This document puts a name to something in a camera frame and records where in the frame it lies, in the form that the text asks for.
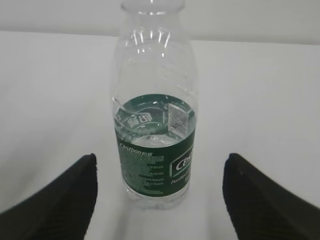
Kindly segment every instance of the white table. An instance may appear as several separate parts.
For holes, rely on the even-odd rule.
[[[237,239],[222,195],[232,152],[320,207],[320,46],[194,41],[200,112],[189,195],[170,211],[140,211],[123,195],[110,114],[115,42],[0,32],[0,211],[90,153],[99,193],[88,240]]]

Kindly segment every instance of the white wall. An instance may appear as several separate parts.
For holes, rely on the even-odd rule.
[[[320,44],[319,0],[186,0],[194,39]],[[120,0],[0,0],[0,30],[117,34]]]

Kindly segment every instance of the black rubber pad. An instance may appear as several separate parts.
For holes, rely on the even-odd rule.
[[[239,240],[320,240],[320,209],[235,153],[225,163],[223,197]]]
[[[83,240],[98,194],[97,160],[86,155],[0,215],[0,240]]]

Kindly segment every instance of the water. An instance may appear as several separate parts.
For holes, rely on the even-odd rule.
[[[193,109],[184,101],[163,94],[139,96],[123,106],[120,105],[114,121],[115,131],[120,140],[125,144],[132,144],[133,148],[143,147],[142,151],[147,152],[157,149],[165,152],[168,149],[166,147],[183,142],[196,128],[196,114]],[[129,198],[138,207],[169,209],[184,199],[189,187],[189,179],[186,181],[182,189],[166,196],[146,196],[133,190],[126,181],[124,184]]]

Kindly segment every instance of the clear plastic bottle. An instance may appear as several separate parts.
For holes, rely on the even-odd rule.
[[[122,178],[144,209],[186,195],[198,112],[194,53],[180,24],[183,0],[128,0],[115,49],[112,111]]]

